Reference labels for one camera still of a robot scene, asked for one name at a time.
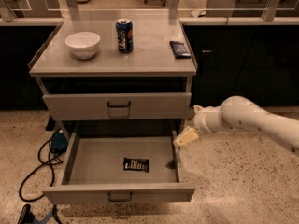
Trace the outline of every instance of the concrete floor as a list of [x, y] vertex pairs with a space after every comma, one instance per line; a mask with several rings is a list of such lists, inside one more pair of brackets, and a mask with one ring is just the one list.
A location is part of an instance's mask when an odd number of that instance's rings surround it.
[[[95, 6], [96, 1], [81, 6]], [[101, 8], [124, 7], [103, 3]], [[143, 0], [125, 0], [144, 7]], [[181, 9], [199, 8], [205, 0], [180, 0]], [[160, 5], [151, 3], [155, 8]], [[269, 111], [299, 119], [299, 108], [273, 107]], [[52, 132], [46, 132], [47, 111], [0, 111], [0, 223], [17, 223], [22, 207], [19, 198], [23, 179], [38, 165], [37, 152]], [[59, 205], [62, 223], [200, 223], [280, 224], [299, 223], [299, 158], [257, 133], [205, 135], [180, 151], [186, 183], [196, 186], [189, 203], [112, 203]], [[50, 183], [43, 168], [23, 189], [26, 198], [41, 194]], [[43, 198], [30, 203], [38, 221], [51, 212]], [[56, 223], [53, 218], [48, 222]]]

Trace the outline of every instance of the drawer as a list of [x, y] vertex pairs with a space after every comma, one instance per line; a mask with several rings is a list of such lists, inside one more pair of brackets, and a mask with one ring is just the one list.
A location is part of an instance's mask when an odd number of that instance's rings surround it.
[[47, 94], [43, 98], [54, 120], [183, 119], [191, 94]]
[[[43, 192], [53, 204], [188, 202], [195, 187], [182, 183], [174, 137], [73, 132], [58, 184]], [[124, 171], [124, 158], [148, 159], [149, 172]]]

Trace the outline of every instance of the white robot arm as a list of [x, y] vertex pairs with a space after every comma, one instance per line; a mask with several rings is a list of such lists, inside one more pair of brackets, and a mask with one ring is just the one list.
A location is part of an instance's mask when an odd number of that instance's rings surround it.
[[200, 134], [247, 130], [262, 133], [299, 156], [299, 120], [269, 113], [240, 96], [230, 97], [218, 107], [196, 105], [194, 111], [193, 127], [183, 130], [176, 145], [189, 144]]

